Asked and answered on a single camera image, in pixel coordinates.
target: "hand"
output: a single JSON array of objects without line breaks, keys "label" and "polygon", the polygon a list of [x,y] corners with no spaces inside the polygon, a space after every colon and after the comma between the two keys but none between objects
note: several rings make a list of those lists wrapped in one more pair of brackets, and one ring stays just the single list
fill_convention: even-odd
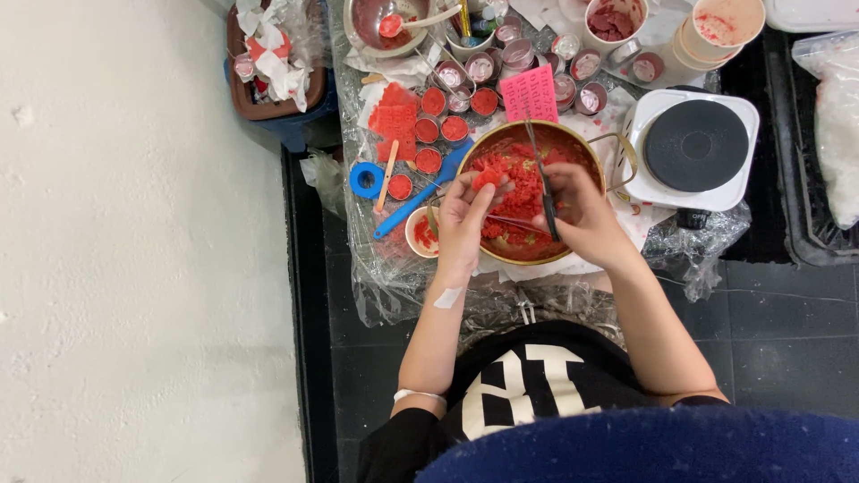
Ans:
[{"label": "hand", "polygon": [[[557,233],[573,252],[609,272],[641,256],[584,167],[557,162],[543,172],[550,177],[556,206],[561,205],[555,218]],[[549,230],[545,215],[537,215],[532,223]]]},{"label": "hand", "polygon": [[478,266],[480,230],[486,213],[499,205],[514,184],[502,176],[501,187],[487,184],[479,192],[472,190],[472,181],[479,174],[469,171],[451,183],[439,208],[438,273],[468,280]]}]

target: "white bracelet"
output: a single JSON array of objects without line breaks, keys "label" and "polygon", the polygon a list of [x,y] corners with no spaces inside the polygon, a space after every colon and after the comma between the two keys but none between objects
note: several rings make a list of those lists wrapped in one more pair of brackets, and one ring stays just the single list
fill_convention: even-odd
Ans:
[{"label": "white bracelet", "polygon": [[399,391],[397,391],[397,394],[393,395],[393,402],[394,402],[394,404],[396,404],[396,402],[398,400],[401,400],[404,397],[406,397],[407,395],[412,395],[412,394],[423,394],[425,396],[429,396],[431,398],[439,400],[439,402],[441,402],[445,407],[448,406],[448,402],[438,394],[418,393],[418,391],[412,391],[410,389],[400,389]]}]

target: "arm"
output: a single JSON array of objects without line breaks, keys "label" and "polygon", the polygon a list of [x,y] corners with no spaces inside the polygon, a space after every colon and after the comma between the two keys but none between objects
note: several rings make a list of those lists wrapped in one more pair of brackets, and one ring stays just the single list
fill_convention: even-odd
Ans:
[{"label": "arm", "polygon": [[[618,322],[642,386],[665,406],[696,394],[727,400],[659,281],[585,169],[556,163],[545,173],[551,175],[555,200],[563,207],[558,212],[563,219],[557,220],[559,234],[583,259],[603,267],[612,281]],[[546,226],[542,215],[533,222]]]},{"label": "arm", "polygon": [[[480,229],[489,209],[513,189],[512,183],[502,180],[505,184],[497,193],[491,184],[475,193],[471,185],[477,174],[458,176],[439,209],[438,268],[399,367],[398,389],[441,395],[454,378],[466,288],[478,264]],[[391,417],[407,407],[426,409],[439,418],[446,412],[437,398],[410,394],[394,404]]]}]

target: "gold pot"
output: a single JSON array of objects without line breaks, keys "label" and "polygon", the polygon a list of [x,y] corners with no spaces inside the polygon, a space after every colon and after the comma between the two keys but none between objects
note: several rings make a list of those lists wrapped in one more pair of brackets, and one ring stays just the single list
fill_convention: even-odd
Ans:
[{"label": "gold pot", "polygon": [[[603,197],[606,196],[607,191],[619,188],[635,178],[638,171],[638,157],[635,148],[632,147],[630,141],[622,134],[610,132],[586,141],[578,133],[560,124],[544,120],[532,120],[531,123],[533,125],[534,137],[537,140],[537,146],[540,148],[544,159],[549,151],[556,149],[567,159],[582,160],[582,165],[590,173],[594,184],[600,189]],[[616,137],[620,142],[622,150],[619,153],[618,159],[622,160],[623,156],[626,156],[632,166],[632,176],[628,180],[606,189],[606,176],[602,169],[602,163],[590,147],[590,143],[609,136]],[[468,150],[465,157],[463,157],[457,175],[469,170],[472,159],[488,153],[499,153],[503,156],[504,152],[513,144],[530,145],[530,140],[525,129],[525,121],[523,120],[498,126],[483,135]],[[552,243],[546,246],[545,249],[534,249],[533,247],[507,243],[500,236],[497,238],[484,237],[480,241],[480,249],[491,257],[514,265],[542,265],[561,259],[572,253],[570,248],[563,242]]]}]

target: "scissors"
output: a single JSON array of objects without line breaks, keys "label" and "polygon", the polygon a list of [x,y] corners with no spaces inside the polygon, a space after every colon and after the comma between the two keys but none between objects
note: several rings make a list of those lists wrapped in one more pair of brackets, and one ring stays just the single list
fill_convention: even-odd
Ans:
[{"label": "scissors", "polygon": [[551,200],[551,192],[549,191],[549,178],[543,173],[543,156],[537,150],[537,138],[534,137],[534,129],[531,126],[531,114],[528,112],[527,106],[525,106],[525,129],[528,131],[528,137],[531,138],[531,147],[534,150],[535,161],[537,162],[537,169],[539,169],[539,175],[543,178],[543,211],[545,211],[545,222],[549,225],[549,234],[551,235],[551,240],[553,242],[560,242],[561,237],[557,234],[557,227],[555,226],[555,204]]}]

